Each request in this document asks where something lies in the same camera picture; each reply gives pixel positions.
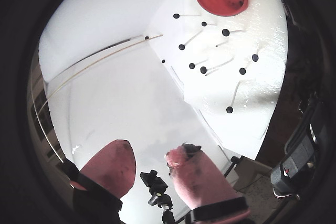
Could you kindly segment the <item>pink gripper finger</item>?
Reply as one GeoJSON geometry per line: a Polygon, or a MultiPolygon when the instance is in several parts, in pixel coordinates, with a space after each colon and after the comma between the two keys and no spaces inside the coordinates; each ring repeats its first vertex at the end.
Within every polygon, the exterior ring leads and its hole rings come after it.
{"type": "Polygon", "coordinates": [[[114,140],[97,152],[75,180],[73,208],[84,223],[120,223],[121,198],[133,187],[136,161],[127,140],[114,140]]]}
{"type": "Polygon", "coordinates": [[[185,223],[254,223],[246,198],[199,145],[182,144],[168,151],[165,160],[176,193],[191,210],[185,223]]]}

